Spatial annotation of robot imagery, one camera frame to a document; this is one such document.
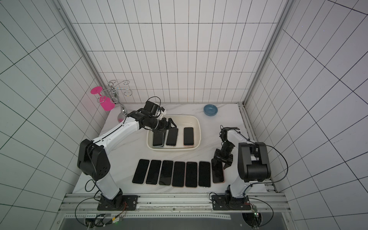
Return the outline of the black phone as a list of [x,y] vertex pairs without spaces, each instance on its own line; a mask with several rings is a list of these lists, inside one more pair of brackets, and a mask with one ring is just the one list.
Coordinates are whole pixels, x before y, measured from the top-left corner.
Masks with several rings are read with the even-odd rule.
[[211,187],[211,163],[199,162],[198,168],[198,186],[199,187]]
[[170,186],[172,183],[173,161],[164,160],[162,163],[159,185]]
[[147,160],[147,159],[139,160],[134,176],[133,176],[133,179],[132,179],[132,183],[141,185],[145,182],[149,164],[150,164],[150,160]]
[[211,160],[211,166],[212,166],[212,181],[214,184],[224,183],[225,177],[224,177],[224,171],[223,171],[223,165],[221,161],[217,161],[215,159]]
[[147,185],[157,185],[158,184],[161,165],[162,165],[161,160],[152,160],[150,162],[145,184]]
[[198,180],[198,163],[187,162],[185,186],[190,188],[196,188],[198,183],[197,180]]

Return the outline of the phone with pink case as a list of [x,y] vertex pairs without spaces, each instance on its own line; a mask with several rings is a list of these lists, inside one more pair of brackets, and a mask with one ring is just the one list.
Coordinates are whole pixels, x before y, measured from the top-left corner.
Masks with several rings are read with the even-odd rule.
[[173,175],[172,175],[172,186],[173,187],[184,187],[185,184],[185,162],[175,162]]

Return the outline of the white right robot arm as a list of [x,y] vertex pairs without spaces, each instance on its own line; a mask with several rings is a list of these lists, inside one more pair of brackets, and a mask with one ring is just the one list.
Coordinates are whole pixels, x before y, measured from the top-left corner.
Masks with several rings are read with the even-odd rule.
[[253,142],[246,138],[238,127],[220,127],[222,146],[216,149],[211,160],[215,176],[223,175],[233,164],[233,149],[237,149],[237,172],[235,181],[225,191],[227,200],[246,197],[253,185],[271,178],[271,167],[267,146],[263,142]]

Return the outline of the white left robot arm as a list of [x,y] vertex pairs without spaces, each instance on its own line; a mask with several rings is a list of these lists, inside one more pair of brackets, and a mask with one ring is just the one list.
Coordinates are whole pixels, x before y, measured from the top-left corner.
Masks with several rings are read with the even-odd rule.
[[93,140],[85,139],[80,143],[77,167],[91,177],[103,198],[115,201],[122,197],[110,173],[109,153],[131,134],[140,129],[161,132],[176,127],[171,118],[166,118],[166,110],[160,104],[147,100],[144,107],[132,111],[117,126]]

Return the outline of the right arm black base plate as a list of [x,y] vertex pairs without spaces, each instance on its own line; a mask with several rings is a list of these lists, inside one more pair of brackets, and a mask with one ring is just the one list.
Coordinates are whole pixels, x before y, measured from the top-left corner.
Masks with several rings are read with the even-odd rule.
[[243,198],[233,198],[231,196],[226,195],[212,195],[210,197],[212,201],[212,209],[213,210],[241,210],[248,211],[252,209],[249,200],[245,197]]

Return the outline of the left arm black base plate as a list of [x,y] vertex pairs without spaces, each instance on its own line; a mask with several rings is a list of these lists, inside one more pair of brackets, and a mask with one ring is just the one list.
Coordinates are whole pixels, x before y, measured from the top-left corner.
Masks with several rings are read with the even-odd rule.
[[117,195],[114,199],[109,200],[102,196],[97,207],[98,211],[134,211],[138,202],[137,195]]

